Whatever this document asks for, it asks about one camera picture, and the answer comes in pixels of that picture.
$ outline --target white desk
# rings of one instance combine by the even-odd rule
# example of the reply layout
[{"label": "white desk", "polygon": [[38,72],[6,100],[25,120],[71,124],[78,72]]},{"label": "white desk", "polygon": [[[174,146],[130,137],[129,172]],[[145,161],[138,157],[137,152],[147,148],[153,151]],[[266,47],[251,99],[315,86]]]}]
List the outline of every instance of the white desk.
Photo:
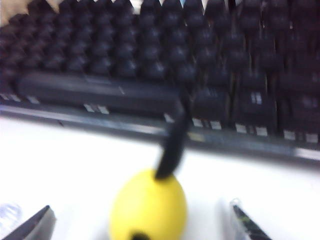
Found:
[{"label": "white desk", "polygon": [[[26,219],[49,204],[52,240],[108,240],[115,194],[157,165],[159,145],[0,116],[0,203]],[[228,240],[229,202],[274,240],[319,240],[320,167],[187,149],[176,171],[188,201],[183,240]]]}]

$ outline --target white label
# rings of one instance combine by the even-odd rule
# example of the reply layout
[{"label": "white label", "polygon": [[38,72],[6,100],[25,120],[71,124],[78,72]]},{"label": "white label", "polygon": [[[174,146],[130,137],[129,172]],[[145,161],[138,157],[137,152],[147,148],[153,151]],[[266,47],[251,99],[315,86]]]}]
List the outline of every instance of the white label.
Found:
[{"label": "white label", "polygon": [[211,128],[214,130],[221,130],[221,124],[219,121],[210,121]]},{"label": "white label", "polygon": [[93,110],[93,108],[89,104],[84,104],[84,107],[88,112],[91,112],[91,113],[95,112],[95,110]]},{"label": "white label", "polygon": [[193,122],[193,125],[195,125],[196,127],[203,128],[203,125],[200,119],[192,118],[192,122]]},{"label": "white label", "polygon": [[247,133],[247,129],[245,125],[242,124],[235,124],[235,129],[238,133],[242,133],[242,134],[246,134]]},{"label": "white label", "polygon": [[258,136],[264,136],[264,137],[268,136],[267,128],[264,126],[261,126],[261,127],[256,126],[255,131]]},{"label": "white label", "polygon": [[307,143],[316,144],[318,142],[318,134],[316,133],[306,133],[305,140]]},{"label": "white label", "polygon": [[175,122],[175,120],[173,120],[173,118],[169,114],[165,113],[163,116],[164,116],[164,119],[167,123],[174,123]]},{"label": "white label", "polygon": [[35,96],[27,96],[26,98],[27,98],[27,99],[30,101],[30,103],[32,103],[32,104],[40,104],[39,100],[38,100]]},{"label": "white label", "polygon": [[251,101],[253,104],[262,104],[262,98],[260,92],[252,92],[251,93]]},{"label": "white label", "polygon": [[12,100],[16,101],[16,102],[21,102],[20,98],[17,95],[14,94],[10,94]]},{"label": "white label", "polygon": [[1,96],[4,100],[9,100],[9,98],[8,98],[5,94],[3,94],[3,93],[1,93],[0,96]]},{"label": "white label", "polygon": [[296,134],[294,131],[283,130],[284,138],[287,140],[296,140]]},{"label": "white label", "polygon": [[109,110],[105,106],[98,105],[98,109],[102,114],[109,114]]}]

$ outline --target white surface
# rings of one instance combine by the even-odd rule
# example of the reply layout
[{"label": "white surface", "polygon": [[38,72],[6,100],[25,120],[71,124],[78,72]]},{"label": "white surface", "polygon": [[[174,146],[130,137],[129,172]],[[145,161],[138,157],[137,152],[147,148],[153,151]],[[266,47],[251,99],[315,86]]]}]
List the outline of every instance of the white surface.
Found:
[{"label": "white surface", "polygon": [[[49,204],[52,240],[108,240],[115,194],[154,167],[159,145],[0,117],[0,203],[24,217]],[[319,240],[320,167],[187,149],[176,172],[188,201],[184,240],[227,240],[229,202],[274,240]]]}]

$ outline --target black key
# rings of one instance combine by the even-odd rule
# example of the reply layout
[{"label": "black key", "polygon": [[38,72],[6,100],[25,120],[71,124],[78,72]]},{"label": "black key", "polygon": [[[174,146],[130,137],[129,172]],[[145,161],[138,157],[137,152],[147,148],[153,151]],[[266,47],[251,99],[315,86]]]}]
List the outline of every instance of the black key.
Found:
[{"label": "black key", "polygon": [[132,12],[133,5],[130,0],[115,0],[112,4],[112,10],[116,13]]},{"label": "black key", "polygon": [[54,11],[46,0],[33,0],[27,5],[27,8],[30,15],[38,15]]},{"label": "black key", "polygon": [[116,65],[116,74],[122,78],[136,79],[139,68],[139,63],[133,58],[121,59]]},{"label": "black key", "polygon": [[133,25],[135,20],[136,16],[131,11],[123,11],[114,21],[118,28],[126,28]]},{"label": "black key", "polygon": [[246,45],[245,35],[239,31],[231,31],[221,39],[221,50],[228,52],[231,50],[244,50]]},{"label": "black key", "polygon": [[9,24],[16,25],[16,26],[22,25],[24,22],[24,18],[27,16],[28,16],[27,14],[20,14],[20,13],[16,14],[9,19]]},{"label": "black key", "polygon": [[90,69],[90,72],[93,74],[110,75],[114,65],[115,63],[110,57],[104,56],[104,57],[95,59],[90,64],[89,69]]},{"label": "black key", "polygon": [[92,5],[92,11],[95,13],[104,13],[111,10],[112,0],[98,0]]},{"label": "black key", "polygon": [[202,15],[201,12],[191,13],[185,19],[186,25],[191,32],[197,31],[199,28],[202,28],[208,25],[207,20]]},{"label": "black key", "polygon": [[101,25],[95,34],[95,38],[101,41],[113,41],[116,29],[112,25]]},{"label": "black key", "polygon": [[142,42],[144,44],[161,44],[163,32],[158,27],[146,29],[142,34]]},{"label": "black key", "polygon": [[86,26],[86,25],[92,24],[93,21],[94,21],[94,15],[90,11],[80,12],[74,18],[74,24],[80,28],[82,28],[84,25]]},{"label": "black key", "polygon": [[81,0],[74,5],[74,9],[77,13],[88,12],[95,4],[94,0]]},{"label": "black key", "polygon": [[188,43],[189,33],[185,27],[173,29],[167,37],[168,45],[186,45]]},{"label": "black key", "polygon": [[44,68],[55,72],[61,71],[66,58],[61,52],[50,55],[43,63]]},{"label": "black key", "polygon": [[259,92],[267,92],[267,76],[259,70],[245,70],[237,80],[238,89],[240,91],[256,90]]},{"label": "black key", "polygon": [[115,57],[117,59],[134,59],[137,53],[137,46],[132,43],[122,43],[115,48]]},{"label": "black key", "polygon": [[93,32],[94,29],[90,25],[83,26],[74,33],[74,39],[75,41],[91,42]]},{"label": "black key", "polygon": [[272,74],[284,70],[284,59],[275,52],[261,52],[256,58],[255,65],[267,74]]},{"label": "black key", "polygon": [[260,91],[242,91],[235,96],[232,111],[235,130],[267,137],[277,130],[276,101]]},{"label": "black key", "polygon": [[161,10],[161,4],[159,0],[143,0],[140,8],[140,15],[143,16],[145,14],[157,14]]},{"label": "black key", "polygon": [[22,96],[34,96],[40,102],[94,104],[120,110],[166,113],[173,118],[182,109],[181,94],[176,88],[123,82],[111,77],[29,72],[19,79],[18,92]]},{"label": "black key", "polygon": [[239,26],[247,35],[254,35],[260,29],[260,15],[244,15],[239,19]]},{"label": "black key", "polygon": [[54,33],[54,35],[56,39],[69,41],[72,38],[73,32],[74,29],[72,27],[61,27]]},{"label": "black key", "polygon": [[216,65],[218,53],[218,49],[214,45],[201,46],[195,52],[195,62],[202,68],[213,67]]},{"label": "black key", "polygon": [[261,0],[243,0],[241,4],[242,6],[239,14],[260,16]]},{"label": "black key", "polygon": [[143,77],[147,81],[164,83],[168,80],[168,66],[160,60],[148,62],[143,66]]},{"label": "black key", "polygon": [[290,19],[285,15],[272,15],[266,27],[277,35],[284,34],[290,29]]},{"label": "black key", "polygon": [[283,42],[278,41],[277,51],[280,53],[306,53],[308,37],[302,32],[290,32]]},{"label": "black key", "polygon": [[210,27],[201,28],[193,35],[193,44],[196,48],[201,48],[205,45],[213,45],[216,41],[216,34]]},{"label": "black key", "polygon": [[179,65],[176,69],[176,82],[186,85],[187,87],[193,87],[197,82],[199,72],[197,67],[191,62],[185,62]]},{"label": "black key", "polygon": [[208,19],[213,20],[225,12],[226,4],[224,0],[208,0],[204,14]]},{"label": "black key", "polygon": [[295,57],[294,68],[301,73],[317,73],[320,69],[320,55],[299,54]]},{"label": "black key", "polygon": [[260,31],[249,40],[249,51],[256,55],[261,52],[275,52],[275,36],[267,31]]},{"label": "black key", "polygon": [[195,127],[221,130],[228,127],[230,97],[224,91],[206,87],[200,90],[192,107],[192,122]]},{"label": "black key", "polygon": [[183,13],[185,16],[189,16],[193,13],[202,14],[204,11],[204,6],[201,0],[186,0],[183,5]]},{"label": "black key", "polygon": [[263,16],[266,20],[270,19],[270,16],[288,16],[288,14],[288,0],[270,0],[263,9]]},{"label": "black key", "polygon": [[95,16],[94,23],[98,26],[111,25],[113,18],[114,15],[111,12],[104,11]]},{"label": "black key", "polygon": [[224,92],[231,92],[232,90],[232,74],[226,67],[209,67],[203,80],[209,88],[222,89]]},{"label": "black key", "polygon": [[232,28],[231,16],[227,13],[217,16],[214,20],[213,27],[219,37],[230,32]]},{"label": "black key", "polygon": [[114,49],[115,44],[113,41],[96,41],[91,46],[91,53],[95,56],[108,56]]},{"label": "black key", "polygon": [[73,20],[74,20],[74,14],[71,12],[63,12],[60,13],[56,19],[55,19],[55,24],[59,28],[65,28],[65,27],[72,27],[74,25]]},{"label": "black key", "polygon": [[25,68],[37,69],[44,62],[44,59],[45,59],[44,53],[42,51],[36,51],[24,59],[23,66]]},{"label": "black key", "polygon": [[181,12],[168,12],[162,16],[161,24],[165,29],[175,29],[183,25]]},{"label": "black key", "polygon": [[250,55],[242,50],[230,50],[225,58],[228,68],[236,73],[250,66]]},{"label": "black key", "polygon": [[42,15],[38,22],[40,25],[53,24],[57,18],[58,14],[55,12],[48,12],[45,15]]},{"label": "black key", "polygon": [[319,143],[319,98],[299,94],[279,101],[279,130],[284,139],[309,144]]},{"label": "black key", "polygon": [[319,91],[320,75],[317,72],[283,72],[278,76],[277,92],[280,96],[283,94],[295,95],[297,92],[318,94]]},{"label": "black key", "polygon": [[316,20],[317,1],[316,0],[293,0],[291,5],[291,16],[293,21]]},{"label": "black key", "polygon": [[137,43],[139,30],[135,26],[128,26],[123,28],[117,34],[117,40],[120,43]]},{"label": "black key", "polygon": [[186,45],[173,46],[168,53],[168,60],[172,65],[185,63],[190,58],[190,50]]},{"label": "black key", "polygon": [[83,73],[89,61],[84,55],[77,55],[69,58],[66,63],[66,70],[69,72]]},{"label": "black key", "polygon": [[172,12],[181,13],[182,5],[180,0],[164,0],[161,10],[163,15],[166,15]]},{"label": "black key", "polygon": [[85,41],[77,41],[68,48],[69,55],[85,55],[89,48],[89,44]]},{"label": "black key", "polygon": [[59,4],[60,13],[71,13],[74,10],[74,6],[78,3],[77,0],[63,0]]},{"label": "black key", "polygon": [[156,25],[157,15],[152,13],[144,13],[139,17],[139,26],[142,30],[154,27]]},{"label": "black key", "polygon": [[162,52],[162,48],[159,45],[146,45],[140,49],[139,58],[145,63],[157,61],[161,58]]}]

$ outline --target keyboard key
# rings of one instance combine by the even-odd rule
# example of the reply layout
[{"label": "keyboard key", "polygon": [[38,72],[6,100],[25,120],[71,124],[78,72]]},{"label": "keyboard key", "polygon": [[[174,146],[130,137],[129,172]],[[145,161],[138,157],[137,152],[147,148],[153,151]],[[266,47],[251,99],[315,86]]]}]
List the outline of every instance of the keyboard key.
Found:
[{"label": "keyboard key", "polygon": [[162,15],[167,15],[168,13],[181,13],[182,5],[180,0],[164,0],[162,4]]},{"label": "keyboard key", "polygon": [[167,114],[173,119],[182,110],[182,95],[176,88],[110,77],[34,71],[19,79],[18,92],[33,96],[40,103],[91,104],[106,109],[130,110],[131,113]]},{"label": "keyboard key", "polygon": [[238,77],[237,86],[239,91],[256,90],[265,93],[268,89],[267,76],[262,71],[248,69]]},{"label": "keyboard key", "polygon": [[276,101],[260,91],[240,92],[235,96],[232,125],[241,134],[262,137],[277,130]]},{"label": "keyboard key", "polygon": [[94,60],[90,64],[89,69],[90,69],[90,72],[93,74],[110,75],[114,65],[115,63],[110,57],[103,56]]},{"label": "keyboard key", "polygon": [[143,66],[143,77],[147,82],[165,83],[168,80],[168,66],[160,61],[152,61]]},{"label": "keyboard key", "polygon": [[189,16],[193,13],[202,14],[204,11],[204,6],[201,0],[185,0],[183,5],[183,13],[185,16]]},{"label": "keyboard key", "polygon": [[224,0],[208,0],[204,14],[209,20],[213,20],[217,16],[224,14],[225,11],[226,4]]},{"label": "keyboard key", "polygon": [[141,16],[145,14],[154,13],[157,14],[161,10],[161,4],[159,0],[143,0],[140,8]]},{"label": "keyboard key", "polygon": [[219,37],[231,31],[232,19],[227,13],[221,14],[216,17],[213,23],[214,30]]},{"label": "keyboard key", "polygon": [[244,50],[246,38],[242,32],[231,31],[222,37],[220,45],[223,52],[228,52],[231,50]]},{"label": "keyboard key", "polygon": [[195,52],[195,62],[203,69],[213,67],[217,63],[218,49],[214,45],[200,46]]},{"label": "keyboard key", "polygon": [[256,58],[255,66],[267,74],[277,73],[284,70],[284,59],[275,52],[261,52]]},{"label": "keyboard key", "polygon": [[231,71],[226,67],[209,67],[203,77],[205,86],[222,89],[223,92],[231,93],[233,79]]},{"label": "keyboard key", "polygon": [[84,73],[88,63],[88,58],[84,55],[73,56],[68,60],[66,70],[69,72]]},{"label": "keyboard key", "polygon": [[277,80],[279,95],[310,93],[317,94],[320,91],[320,75],[314,73],[283,72]]},{"label": "keyboard key", "polygon": [[288,141],[319,143],[319,98],[296,94],[279,102],[279,130]]},{"label": "keyboard key", "polygon": [[133,58],[121,59],[117,63],[116,74],[119,77],[136,79],[139,68],[139,63]]},{"label": "keyboard key", "polygon": [[224,91],[204,88],[197,92],[191,110],[192,122],[198,128],[221,130],[228,127],[230,97]]},{"label": "keyboard key", "polygon": [[228,51],[225,60],[228,68],[234,73],[247,69],[251,64],[249,53],[241,50]]}]

